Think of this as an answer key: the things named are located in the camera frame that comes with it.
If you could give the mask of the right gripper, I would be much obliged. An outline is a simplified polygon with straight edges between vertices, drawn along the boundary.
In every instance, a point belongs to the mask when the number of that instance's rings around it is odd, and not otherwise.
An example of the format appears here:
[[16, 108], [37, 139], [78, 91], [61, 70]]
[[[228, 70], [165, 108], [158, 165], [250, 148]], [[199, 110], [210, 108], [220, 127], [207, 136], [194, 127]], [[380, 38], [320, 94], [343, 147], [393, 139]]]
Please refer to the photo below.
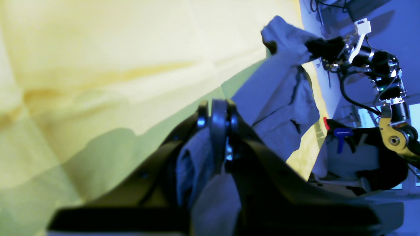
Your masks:
[[344, 41], [338, 36], [333, 39], [311, 39], [305, 43], [312, 59], [323, 58], [329, 63], [338, 60], [341, 53], [341, 70], [371, 67], [376, 49], [363, 45], [363, 41]]

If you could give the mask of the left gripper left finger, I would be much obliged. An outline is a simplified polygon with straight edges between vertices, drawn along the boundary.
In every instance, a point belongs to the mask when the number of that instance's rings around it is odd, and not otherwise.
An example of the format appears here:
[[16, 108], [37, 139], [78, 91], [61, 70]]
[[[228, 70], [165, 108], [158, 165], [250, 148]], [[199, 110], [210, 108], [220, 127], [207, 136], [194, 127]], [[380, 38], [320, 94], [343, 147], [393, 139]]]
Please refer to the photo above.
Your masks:
[[80, 207], [58, 210], [48, 233], [188, 234], [189, 214], [177, 207], [175, 167], [181, 149], [207, 118], [208, 101], [201, 101], [117, 187]]

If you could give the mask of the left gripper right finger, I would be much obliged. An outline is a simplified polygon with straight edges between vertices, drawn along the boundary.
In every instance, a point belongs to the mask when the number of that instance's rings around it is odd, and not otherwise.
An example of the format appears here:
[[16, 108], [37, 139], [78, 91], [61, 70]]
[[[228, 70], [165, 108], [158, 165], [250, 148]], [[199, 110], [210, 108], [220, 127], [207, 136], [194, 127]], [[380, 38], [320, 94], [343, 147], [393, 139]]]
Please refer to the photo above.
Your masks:
[[240, 195], [236, 236], [376, 236], [371, 208], [308, 184], [247, 125], [232, 100], [212, 100], [214, 173], [230, 173]]

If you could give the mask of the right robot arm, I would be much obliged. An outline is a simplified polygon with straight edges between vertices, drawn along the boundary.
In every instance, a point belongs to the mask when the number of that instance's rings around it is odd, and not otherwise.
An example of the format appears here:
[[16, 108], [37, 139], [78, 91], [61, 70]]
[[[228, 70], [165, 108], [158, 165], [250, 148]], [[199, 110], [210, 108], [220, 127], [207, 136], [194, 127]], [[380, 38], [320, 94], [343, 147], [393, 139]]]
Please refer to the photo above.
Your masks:
[[[397, 57], [387, 51], [363, 45], [364, 36], [356, 44], [337, 37], [330, 40], [313, 39], [306, 47], [315, 58], [337, 66], [340, 92], [345, 100], [379, 117], [377, 128], [351, 128], [333, 120], [324, 119], [327, 135], [338, 141], [337, 153], [348, 145], [352, 154], [358, 146], [378, 148], [380, 166], [375, 170], [359, 170], [357, 178], [361, 188], [368, 191], [387, 191], [407, 178], [409, 165], [419, 168], [419, 141], [417, 130], [408, 124], [409, 108], [404, 98], [406, 90], [402, 82], [402, 69]], [[357, 74], [351, 68], [362, 68], [376, 85], [377, 95], [373, 103], [381, 102], [380, 110], [373, 109], [350, 99], [345, 91], [346, 79]]]

